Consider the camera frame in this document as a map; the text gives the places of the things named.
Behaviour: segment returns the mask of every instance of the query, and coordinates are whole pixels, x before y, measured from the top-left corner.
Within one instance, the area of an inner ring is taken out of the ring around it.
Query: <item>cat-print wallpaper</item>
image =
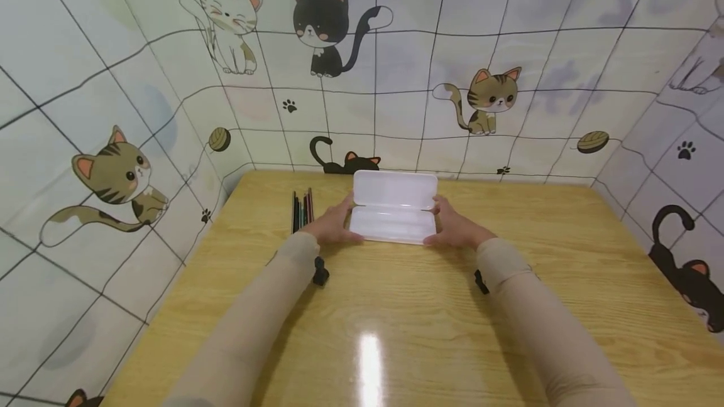
[[[724,344],[724,0],[594,188]]]
[[[255,169],[593,184],[720,332],[722,11],[0,0],[0,405],[97,406]]]

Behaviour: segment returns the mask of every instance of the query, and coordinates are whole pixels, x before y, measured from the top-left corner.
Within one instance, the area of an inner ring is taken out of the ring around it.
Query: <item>calico cat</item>
[[[65,407],[99,407],[103,401],[103,396],[89,399],[85,391],[76,389],[73,395],[65,403]]]
[[[318,163],[322,166],[322,168],[324,169],[324,173],[352,175],[357,170],[380,169],[380,167],[377,166],[378,164],[380,164],[380,158],[360,158],[360,156],[354,154],[353,151],[349,151],[347,155],[344,156],[344,167],[340,164],[333,163],[333,161],[324,161],[316,153],[316,144],[318,141],[323,141],[324,143],[331,145],[332,139],[329,139],[325,136],[316,136],[309,142],[309,151],[311,151],[314,159],[318,161]]]
[[[671,77],[672,89],[706,94],[724,83],[724,0],[714,4],[719,17]]]
[[[138,147],[126,141],[118,126],[113,126],[108,144],[98,155],[75,155],[71,165],[78,179],[101,201],[130,202],[138,222],[121,222],[94,207],[66,207],[53,214],[41,228],[41,242],[47,247],[60,244],[89,223],[134,232],[156,222],[166,212],[168,198],[149,184],[151,163]]]
[[[224,73],[254,74],[256,58],[243,36],[256,29],[261,0],[179,0],[204,27],[204,42]]]
[[[681,206],[669,204],[661,208],[652,223],[654,245],[649,251],[649,257],[686,303],[708,313],[706,329],[711,333],[721,332],[724,330],[724,294],[711,282],[709,265],[705,261],[694,259],[677,268],[671,250],[659,240],[659,227],[669,214],[680,216],[686,230],[694,229],[694,220]]]
[[[294,29],[299,41],[314,47],[311,75],[337,77],[351,70],[357,61],[362,37],[372,29],[389,26],[392,11],[385,6],[376,6],[363,13],[354,32],[352,54],[347,64],[342,65],[339,51],[334,47],[347,35],[349,30],[348,0],[296,0],[294,7]]]
[[[433,90],[438,99],[449,99],[458,112],[458,126],[471,134],[495,134],[495,114],[509,110],[518,98],[520,66],[503,74],[491,74],[487,69],[479,70],[470,83],[468,104],[475,109],[470,121],[463,117],[463,97],[453,84],[439,84]]]

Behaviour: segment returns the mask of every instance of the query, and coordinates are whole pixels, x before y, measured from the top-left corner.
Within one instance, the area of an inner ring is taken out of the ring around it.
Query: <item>table surface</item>
[[[234,297],[289,235],[292,190],[308,187],[320,215],[351,189],[352,177],[243,177],[104,407],[161,404]],[[597,193],[449,180],[440,180],[438,192],[518,246],[590,330],[639,406],[723,402],[724,350]],[[325,248],[321,256],[329,281],[310,285],[292,311],[253,405],[547,405],[505,317],[475,287],[470,254],[364,242]]]

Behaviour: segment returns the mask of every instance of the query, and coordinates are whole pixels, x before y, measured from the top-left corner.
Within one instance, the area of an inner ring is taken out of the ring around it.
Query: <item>black cat illustration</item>
[[[103,401],[103,396],[89,399],[85,395],[85,391],[76,389],[70,399],[68,399],[68,402],[65,403],[65,407],[99,407],[101,401]]]
[[[352,175],[357,170],[380,169],[380,167],[377,166],[377,164],[380,164],[380,158],[360,158],[360,156],[354,154],[353,151],[349,151],[347,155],[344,156],[344,167],[340,164],[333,163],[333,161],[324,161],[318,154],[316,154],[316,144],[318,141],[323,141],[324,143],[331,145],[332,139],[325,136],[316,136],[309,142],[309,151],[311,151],[314,159],[322,166],[324,173]]]
[[[349,0],[296,0],[294,7],[294,29],[299,41],[314,47],[311,75],[337,77],[351,70],[359,55],[362,37],[372,29],[389,26],[392,10],[375,6],[363,13],[354,32],[352,54],[347,64],[342,65],[339,51],[334,47],[347,35],[349,30]]]
[[[708,314],[706,328],[711,333],[721,332],[724,330],[724,294],[711,281],[709,264],[706,264],[706,261],[694,259],[682,265],[681,268],[677,268],[671,250],[668,250],[659,240],[659,227],[669,214],[680,216],[681,223],[686,230],[694,229],[694,220],[689,212],[686,212],[681,206],[668,204],[661,208],[652,223],[654,245],[649,251],[649,257],[686,303],[692,307],[703,309]]]

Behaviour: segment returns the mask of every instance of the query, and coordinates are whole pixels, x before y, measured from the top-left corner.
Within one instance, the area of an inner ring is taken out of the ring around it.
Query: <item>beige sleeve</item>
[[[291,235],[234,300],[163,407],[248,406],[282,324],[311,282],[317,255],[314,236]]]
[[[635,401],[586,329],[509,242],[477,249],[492,298],[522,342],[553,407],[628,407]]]

